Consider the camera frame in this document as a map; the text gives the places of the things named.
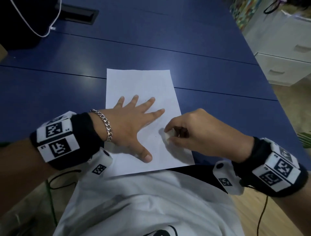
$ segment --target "drawer handle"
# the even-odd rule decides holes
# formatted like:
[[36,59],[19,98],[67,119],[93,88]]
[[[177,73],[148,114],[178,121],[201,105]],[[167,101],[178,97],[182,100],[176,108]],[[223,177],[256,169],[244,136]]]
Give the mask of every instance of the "drawer handle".
[[274,73],[275,75],[282,75],[285,73],[285,71],[281,72],[281,71],[276,71],[276,70],[269,70],[269,72]]
[[303,53],[306,53],[306,52],[310,52],[311,51],[311,47],[306,47],[306,46],[302,46],[302,45],[299,45],[297,44],[295,46],[295,49],[298,51],[298,52],[303,52]]

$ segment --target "forearm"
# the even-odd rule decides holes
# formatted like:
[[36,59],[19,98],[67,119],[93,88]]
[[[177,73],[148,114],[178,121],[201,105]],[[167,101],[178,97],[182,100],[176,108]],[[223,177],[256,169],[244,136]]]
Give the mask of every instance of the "forearm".
[[298,192],[272,198],[304,235],[311,235],[311,181]]
[[0,149],[0,216],[57,170],[45,163],[29,139]]

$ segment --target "t-shirt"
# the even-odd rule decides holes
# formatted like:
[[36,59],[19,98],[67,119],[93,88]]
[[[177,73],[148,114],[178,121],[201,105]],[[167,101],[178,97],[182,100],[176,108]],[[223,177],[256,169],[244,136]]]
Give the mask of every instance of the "t-shirt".
[[231,197],[174,171],[82,179],[54,236],[244,235]]

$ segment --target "right hand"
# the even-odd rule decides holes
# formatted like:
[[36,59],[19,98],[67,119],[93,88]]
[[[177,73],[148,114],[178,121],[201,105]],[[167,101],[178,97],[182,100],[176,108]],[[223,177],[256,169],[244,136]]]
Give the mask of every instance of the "right hand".
[[250,156],[254,144],[253,137],[242,134],[203,109],[173,118],[164,132],[171,129],[176,130],[178,137],[171,137],[169,142],[176,146],[238,163]]

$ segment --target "white cable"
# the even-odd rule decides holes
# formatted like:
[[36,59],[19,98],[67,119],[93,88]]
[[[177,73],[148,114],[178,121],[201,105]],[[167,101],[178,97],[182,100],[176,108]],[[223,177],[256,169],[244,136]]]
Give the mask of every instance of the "white cable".
[[34,32],[37,36],[41,37],[41,38],[45,38],[46,36],[48,36],[50,34],[51,29],[53,28],[53,25],[55,23],[55,21],[58,19],[59,15],[60,15],[60,11],[62,9],[62,0],[59,0],[59,11],[57,14],[57,17],[55,18],[55,20],[52,22],[52,24],[49,26],[49,30],[45,35],[39,35],[37,34],[31,27],[30,25],[27,23],[27,21],[25,20],[25,18],[22,16],[21,12],[18,10],[17,6],[15,5],[15,3],[13,2],[13,0],[11,0],[11,3],[13,4],[14,8],[17,10],[18,14],[20,15],[20,17],[23,19],[23,21],[25,22],[25,24],[29,27],[29,29],[31,29],[32,32]]

